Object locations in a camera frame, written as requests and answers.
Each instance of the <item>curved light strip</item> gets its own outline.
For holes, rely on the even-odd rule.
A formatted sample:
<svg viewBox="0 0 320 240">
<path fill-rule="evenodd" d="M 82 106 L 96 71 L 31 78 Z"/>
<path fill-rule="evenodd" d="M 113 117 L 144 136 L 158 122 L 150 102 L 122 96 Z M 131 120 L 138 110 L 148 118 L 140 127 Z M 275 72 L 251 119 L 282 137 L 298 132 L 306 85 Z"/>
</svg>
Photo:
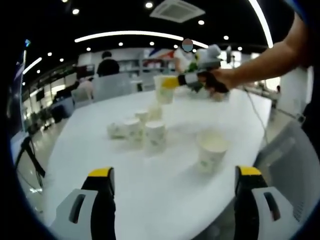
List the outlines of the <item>curved light strip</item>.
<svg viewBox="0 0 320 240">
<path fill-rule="evenodd" d="M 37 60 L 35 60 L 33 63 L 31 63 L 28 67 L 26 67 L 22 72 L 23 75 L 25 75 L 27 72 L 29 72 L 29 70 L 32 69 L 35 65 L 40 63 L 41 60 L 42 60 L 42 57 L 39 57 Z"/>
<path fill-rule="evenodd" d="M 258 16 L 258 19 L 260 21 L 260 24 L 262 26 L 262 29 L 263 29 L 263 32 L 265 35 L 266 42 L 268 44 L 268 47 L 272 48 L 274 46 L 274 42 L 271 37 L 271 33 L 270 33 L 270 29 L 269 29 L 267 20 L 265 18 L 264 13 L 261 10 L 259 3 L 257 2 L 257 0 L 248 0 L 248 1 L 250 2 L 251 6 L 253 7 L 255 14 Z"/>
<path fill-rule="evenodd" d="M 83 36 L 80 38 L 75 39 L 74 41 L 76 43 L 86 41 L 89 39 L 96 39 L 96 38 L 101 38 L 101 37 L 109 37 L 109 36 L 118 36 L 118 35 L 147 35 L 147 36 L 154 36 L 154 37 L 161 37 L 161 38 L 167 38 L 167 39 L 174 39 L 178 41 L 183 41 L 184 38 L 182 36 L 176 36 L 172 34 L 167 34 L 167 33 L 161 33 L 161 32 L 155 32 L 155 31 L 109 31 L 109 32 L 102 32 L 102 33 L 97 33 L 93 35 L 88 35 L 88 36 Z M 208 48 L 208 45 L 198 42 L 198 41 L 193 41 L 194 45 L 197 45 L 199 47 Z"/>
</svg>

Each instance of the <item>ceiling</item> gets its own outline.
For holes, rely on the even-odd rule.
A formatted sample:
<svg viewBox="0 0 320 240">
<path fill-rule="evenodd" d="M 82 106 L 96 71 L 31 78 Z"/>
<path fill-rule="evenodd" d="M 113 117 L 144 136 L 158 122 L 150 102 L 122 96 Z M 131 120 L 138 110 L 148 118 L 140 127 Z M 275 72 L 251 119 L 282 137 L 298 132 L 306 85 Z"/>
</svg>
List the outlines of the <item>ceiling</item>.
<svg viewBox="0 0 320 240">
<path fill-rule="evenodd" d="M 149 17 L 152 10 L 163 0 L 151 0 L 153 8 L 147 9 L 147 0 L 62 0 L 28 1 L 25 3 L 23 34 L 31 41 L 27 48 L 26 65 L 37 58 L 42 61 L 25 74 L 27 82 L 39 74 L 74 61 L 90 47 L 92 52 L 105 49 L 149 47 L 173 48 L 180 41 L 156 36 L 119 35 L 100 37 L 75 43 L 76 38 L 111 31 L 152 31 L 190 38 L 210 45 L 234 44 L 244 52 L 261 52 L 267 46 L 259 19 L 249 0 L 185 0 L 205 11 L 204 15 L 176 23 Z M 283 39 L 293 21 L 293 12 L 281 0 L 258 0 L 268 23 L 273 42 Z M 73 15 L 73 9 L 79 9 Z"/>
</svg>

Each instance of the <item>floor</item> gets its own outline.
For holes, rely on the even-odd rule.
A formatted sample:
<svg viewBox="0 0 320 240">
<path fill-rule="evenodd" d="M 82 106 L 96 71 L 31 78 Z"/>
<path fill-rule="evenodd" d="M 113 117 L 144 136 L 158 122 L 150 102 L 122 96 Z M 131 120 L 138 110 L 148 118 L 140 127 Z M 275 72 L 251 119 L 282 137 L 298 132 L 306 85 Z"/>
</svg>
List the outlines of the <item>floor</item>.
<svg viewBox="0 0 320 240">
<path fill-rule="evenodd" d="M 266 140 L 268 142 L 272 141 L 272 139 L 275 138 L 275 136 L 277 136 L 283 127 L 291 120 L 292 118 L 290 116 L 277 112 L 273 121 L 269 122 L 266 128 Z M 46 131 L 40 130 L 32 138 L 36 158 L 44 170 L 46 170 L 48 166 L 48 159 L 66 122 L 67 119 L 64 119 L 57 124 L 53 124 Z M 261 148 L 266 145 L 266 140 L 261 144 Z M 37 180 L 33 164 L 26 154 L 22 156 L 19 164 L 18 178 L 32 209 L 39 219 L 42 220 L 42 189 Z M 221 216 L 193 240 L 232 240 L 234 228 L 233 203 L 230 203 Z"/>
</svg>

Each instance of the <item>air conditioner vent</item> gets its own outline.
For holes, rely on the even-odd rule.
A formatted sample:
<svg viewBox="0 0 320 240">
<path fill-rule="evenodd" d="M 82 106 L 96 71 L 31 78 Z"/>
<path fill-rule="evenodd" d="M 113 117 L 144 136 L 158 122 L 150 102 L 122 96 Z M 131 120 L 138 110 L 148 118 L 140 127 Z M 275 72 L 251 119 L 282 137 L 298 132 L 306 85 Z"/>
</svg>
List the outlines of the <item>air conditioner vent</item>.
<svg viewBox="0 0 320 240">
<path fill-rule="evenodd" d="M 153 10 L 150 17 L 183 23 L 203 14 L 205 14 L 205 11 L 188 2 L 165 0 Z"/>
</svg>

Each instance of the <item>paper cup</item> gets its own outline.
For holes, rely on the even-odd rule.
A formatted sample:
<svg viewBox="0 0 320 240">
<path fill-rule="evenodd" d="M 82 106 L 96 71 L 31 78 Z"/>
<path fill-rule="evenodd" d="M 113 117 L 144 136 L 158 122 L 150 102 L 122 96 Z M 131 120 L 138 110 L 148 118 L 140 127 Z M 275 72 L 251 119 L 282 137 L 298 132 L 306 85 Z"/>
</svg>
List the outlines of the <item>paper cup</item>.
<svg viewBox="0 0 320 240">
<path fill-rule="evenodd" d="M 152 104 L 148 108 L 148 120 L 159 121 L 162 119 L 162 108 L 158 103 Z"/>
<path fill-rule="evenodd" d="M 113 122 L 106 127 L 106 131 L 111 139 L 125 137 L 124 125 L 122 123 Z"/>
<path fill-rule="evenodd" d="M 124 135 L 131 147 L 140 147 L 142 145 L 143 129 L 138 118 L 126 120 L 124 123 Z"/>
<path fill-rule="evenodd" d="M 149 113 L 147 110 L 138 110 L 135 112 L 135 117 L 144 125 L 148 121 Z"/>
<path fill-rule="evenodd" d="M 144 148 L 147 154 L 162 153 L 166 149 L 166 126 L 162 121 L 145 124 Z"/>
<path fill-rule="evenodd" d="M 196 142 L 200 171 L 212 173 L 224 158 L 229 142 L 218 131 L 210 129 L 198 133 Z"/>
<path fill-rule="evenodd" d="M 158 103 L 160 104 L 171 104 L 174 99 L 174 89 L 168 89 L 162 87 L 162 83 L 167 77 L 176 77 L 172 75 L 158 75 L 154 76 L 154 84 L 155 84 L 155 97 Z"/>
</svg>

